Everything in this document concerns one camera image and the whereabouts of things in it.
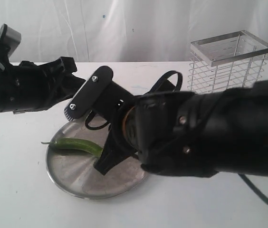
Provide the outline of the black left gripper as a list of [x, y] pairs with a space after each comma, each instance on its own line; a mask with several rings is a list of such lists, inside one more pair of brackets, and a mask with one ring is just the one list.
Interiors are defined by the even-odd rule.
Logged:
[[19, 65], [13, 66], [17, 92], [12, 96], [15, 102], [12, 112], [20, 114], [45, 111], [73, 98], [86, 82], [73, 75], [76, 71], [72, 57], [59, 57], [41, 65], [21, 61]]

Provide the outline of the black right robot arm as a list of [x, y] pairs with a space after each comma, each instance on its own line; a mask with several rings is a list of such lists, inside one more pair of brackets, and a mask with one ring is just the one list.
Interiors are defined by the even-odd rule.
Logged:
[[114, 114], [94, 167], [107, 174], [132, 155], [144, 171], [161, 176], [268, 177], [268, 80], [209, 94], [134, 97]]

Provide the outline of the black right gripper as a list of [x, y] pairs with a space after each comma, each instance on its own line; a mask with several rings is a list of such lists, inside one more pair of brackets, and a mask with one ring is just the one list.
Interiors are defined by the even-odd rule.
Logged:
[[113, 112], [110, 133], [100, 158], [94, 164], [102, 175], [132, 155], [142, 154], [138, 146], [135, 109], [136, 104], [121, 104]]

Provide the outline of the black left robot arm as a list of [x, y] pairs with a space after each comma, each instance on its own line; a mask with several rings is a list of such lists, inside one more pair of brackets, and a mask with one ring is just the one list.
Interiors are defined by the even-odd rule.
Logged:
[[85, 79], [71, 57], [36, 65], [22, 61], [19, 65], [0, 68], [0, 113], [39, 112], [72, 98]]

